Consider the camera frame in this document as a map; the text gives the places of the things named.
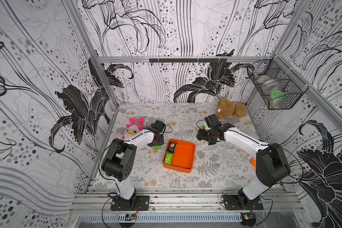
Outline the black cookie packet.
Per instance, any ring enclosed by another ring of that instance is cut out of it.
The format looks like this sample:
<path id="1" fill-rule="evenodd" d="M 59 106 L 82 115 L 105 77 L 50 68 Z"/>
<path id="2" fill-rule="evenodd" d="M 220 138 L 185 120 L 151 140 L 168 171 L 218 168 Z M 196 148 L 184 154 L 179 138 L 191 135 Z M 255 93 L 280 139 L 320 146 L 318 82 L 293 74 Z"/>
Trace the black cookie packet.
<path id="1" fill-rule="evenodd" d="M 166 152 L 169 153 L 169 154 L 174 154 L 175 153 L 175 150 L 176 150 L 176 147 L 177 147 L 177 143 L 175 142 L 170 142 L 168 147 L 167 147 L 167 150 Z"/>

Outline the orange storage box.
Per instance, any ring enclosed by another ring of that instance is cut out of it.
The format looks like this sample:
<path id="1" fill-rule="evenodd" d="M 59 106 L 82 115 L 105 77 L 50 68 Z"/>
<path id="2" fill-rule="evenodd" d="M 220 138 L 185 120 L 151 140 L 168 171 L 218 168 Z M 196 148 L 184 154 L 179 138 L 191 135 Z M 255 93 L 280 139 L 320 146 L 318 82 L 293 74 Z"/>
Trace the orange storage box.
<path id="1" fill-rule="evenodd" d="M 162 165 L 166 169 L 182 172 L 182 173 L 191 173 L 194 163 L 194 156 L 195 156 L 195 150 L 196 145 L 191 142 L 176 140 L 176 139 L 170 139 L 168 141 L 167 147 L 170 142 L 177 143 L 177 147 L 174 153 L 172 165 L 164 164 L 162 161 Z"/>

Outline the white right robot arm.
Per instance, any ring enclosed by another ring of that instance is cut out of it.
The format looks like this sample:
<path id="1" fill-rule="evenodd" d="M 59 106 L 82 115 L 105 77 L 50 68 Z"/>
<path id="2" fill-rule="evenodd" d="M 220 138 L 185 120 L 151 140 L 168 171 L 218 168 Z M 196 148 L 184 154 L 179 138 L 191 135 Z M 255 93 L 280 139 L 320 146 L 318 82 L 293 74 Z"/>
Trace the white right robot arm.
<path id="1" fill-rule="evenodd" d="M 222 123 L 216 114 L 204 118 L 206 129 L 199 129 L 197 139 L 209 145 L 232 143 L 256 161 L 256 177 L 238 192 L 241 200 L 255 200 L 279 181 L 290 175 L 291 169 L 284 149 L 253 138 L 230 123 Z"/>

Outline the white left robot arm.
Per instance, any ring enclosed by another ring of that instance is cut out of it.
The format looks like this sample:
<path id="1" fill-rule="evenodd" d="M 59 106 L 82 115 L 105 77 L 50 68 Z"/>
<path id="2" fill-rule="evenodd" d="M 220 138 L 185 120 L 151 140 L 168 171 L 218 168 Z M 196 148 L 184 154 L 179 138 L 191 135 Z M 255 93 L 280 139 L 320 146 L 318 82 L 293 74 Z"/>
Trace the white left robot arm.
<path id="1" fill-rule="evenodd" d="M 99 165 L 106 179 L 115 182 L 117 195 L 123 200 L 131 200 L 136 195 L 128 177 L 133 169 L 137 149 L 163 145 L 163 135 L 166 133 L 166 124 L 159 120 L 147 127 L 135 123 L 136 120 L 131 118 L 124 138 L 116 138 L 111 142 Z"/>

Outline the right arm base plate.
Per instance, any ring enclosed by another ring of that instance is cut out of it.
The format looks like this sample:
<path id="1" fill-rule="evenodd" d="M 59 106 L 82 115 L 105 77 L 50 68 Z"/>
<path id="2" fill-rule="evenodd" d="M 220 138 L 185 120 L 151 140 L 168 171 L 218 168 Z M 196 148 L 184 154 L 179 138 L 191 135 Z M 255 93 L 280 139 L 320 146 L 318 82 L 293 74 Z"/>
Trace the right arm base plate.
<path id="1" fill-rule="evenodd" d="M 250 200 L 241 195 L 223 194 L 221 196 L 221 201 L 224 204 L 225 209 L 228 211 L 259 211 L 264 209 L 260 197 Z"/>

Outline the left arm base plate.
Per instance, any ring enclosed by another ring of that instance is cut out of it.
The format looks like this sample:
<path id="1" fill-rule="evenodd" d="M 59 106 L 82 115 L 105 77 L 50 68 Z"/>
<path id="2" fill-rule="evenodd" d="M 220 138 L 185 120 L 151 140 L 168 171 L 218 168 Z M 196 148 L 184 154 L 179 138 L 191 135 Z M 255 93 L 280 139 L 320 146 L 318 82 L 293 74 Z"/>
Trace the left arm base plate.
<path id="1" fill-rule="evenodd" d="M 127 200 L 115 197 L 111 203 L 111 211 L 148 211 L 149 203 L 150 196 L 148 195 L 135 195 Z"/>

